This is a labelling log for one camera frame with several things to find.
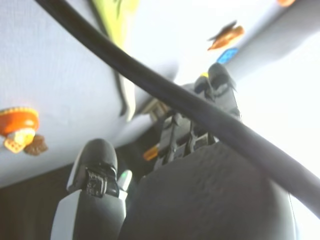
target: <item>blue object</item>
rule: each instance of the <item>blue object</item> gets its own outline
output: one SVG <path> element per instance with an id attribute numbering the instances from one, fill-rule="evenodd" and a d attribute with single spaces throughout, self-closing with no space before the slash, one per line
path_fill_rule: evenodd
<path id="1" fill-rule="evenodd" d="M 222 55 L 218 58 L 216 62 L 219 64 L 226 64 L 230 61 L 230 59 L 234 57 L 234 55 L 237 54 L 237 52 L 238 48 L 229 48 L 222 53 Z"/>

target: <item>white surface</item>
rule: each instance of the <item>white surface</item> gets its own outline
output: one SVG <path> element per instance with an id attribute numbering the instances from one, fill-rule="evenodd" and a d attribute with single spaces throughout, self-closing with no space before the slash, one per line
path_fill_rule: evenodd
<path id="1" fill-rule="evenodd" d="M 70 2 L 95 24 L 86 0 Z M 49 150 L 32 157 L 1 149 L 0 187 L 72 163 L 90 139 L 120 146 L 151 125 L 147 116 L 137 116 L 130 124 L 125 116 L 119 118 L 122 103 L 111 69 L 35 2 L 1 3 L 0 109 L 38 110 L 38 133 L 45 136 Z M 171 78 L 179 67 L 176 82 L 190 83 L 221 53 L 208 55 L 208 38 L 234 19 L 250 38 L 281 10 L 275 0 L 141 0 L 129 52 Z M 148 97 L 138 88 L 135 96 L 137 108 Z"/>
<path id="2" fill-rule="evenodd" d="M 320 31 L 238 83 L 243 122 L 320 177 Z M 299 240 L 318 240 L 320 220 L 298 200 Z"/>

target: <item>robotic hand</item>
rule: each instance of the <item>robotic hand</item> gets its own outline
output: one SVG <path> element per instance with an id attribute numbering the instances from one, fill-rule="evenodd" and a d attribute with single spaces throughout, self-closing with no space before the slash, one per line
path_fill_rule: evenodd
<path id="1" fill-rule="evenodd" d="M 89 141 L 75 161 L 67 183 L 70 193 L 57 207 L 51 240 L 116 240 L 126 217 L 131 171 L 117 182 L 118 160 L 103 139 Z"/>

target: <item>bright white light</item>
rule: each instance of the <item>bright white light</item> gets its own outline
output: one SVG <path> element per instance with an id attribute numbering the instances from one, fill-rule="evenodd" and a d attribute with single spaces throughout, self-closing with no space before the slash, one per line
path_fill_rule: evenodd
<path id="1" fill-rule="evenodd" d="M 243 122 L 320 177 L 320 32 L 237 85 Z M 320 220 L 298 200 L 301 240 L 318 240 Z"/>

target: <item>black cable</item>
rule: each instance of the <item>black cable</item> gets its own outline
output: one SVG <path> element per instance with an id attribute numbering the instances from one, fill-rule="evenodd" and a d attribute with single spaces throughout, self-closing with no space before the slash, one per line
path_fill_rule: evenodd
<path id="1" fill-rule="evenodd" d="M 77 40 L 121 75 L 247 158 L 320 218 L 320 179 L 238 120 L 132 59 L 64 0 L 36 0 Z"/>

